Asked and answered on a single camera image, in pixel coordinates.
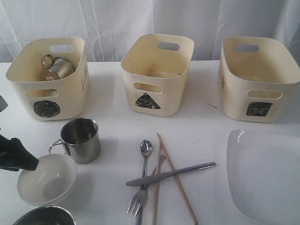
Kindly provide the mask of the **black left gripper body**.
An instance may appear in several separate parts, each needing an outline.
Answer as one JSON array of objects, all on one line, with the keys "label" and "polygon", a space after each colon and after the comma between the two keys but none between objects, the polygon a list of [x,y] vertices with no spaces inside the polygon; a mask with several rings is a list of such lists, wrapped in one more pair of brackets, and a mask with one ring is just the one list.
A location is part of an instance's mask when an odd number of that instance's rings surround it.
[{"label": "black left gripper body", "polygon": [[0,168],[17,172],[20,169],[34,171],[39,160],[30,154],[18,138],[0,136]]}]

